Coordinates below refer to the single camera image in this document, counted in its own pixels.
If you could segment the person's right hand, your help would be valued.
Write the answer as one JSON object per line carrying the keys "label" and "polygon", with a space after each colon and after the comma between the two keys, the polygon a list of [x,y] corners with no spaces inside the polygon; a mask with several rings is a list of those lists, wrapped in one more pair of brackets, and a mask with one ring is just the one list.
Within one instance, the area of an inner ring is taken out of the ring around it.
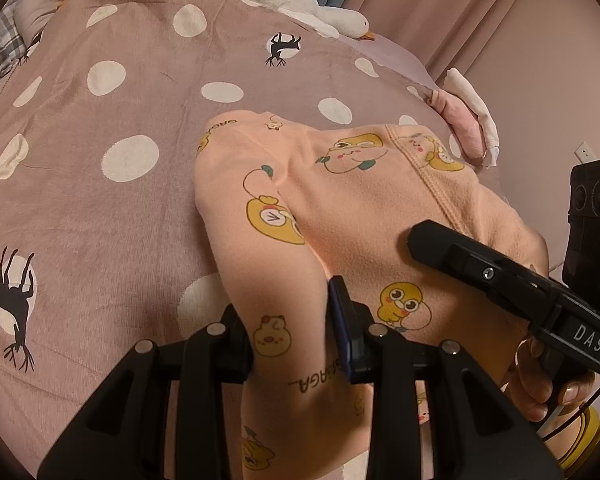
{"label": "person's right hand", "polygon": [[542,422],[550,412],[548,401],[554,392],[564,413],[572,412],[587,399],[595,386],[595,374],[587,372],[580,378],[556,389],[554,382],[543,370],[540,356],[544,350],[541,341],[530,337],[519,344],[515,362],[504,378],[503,392],[529,422]]}

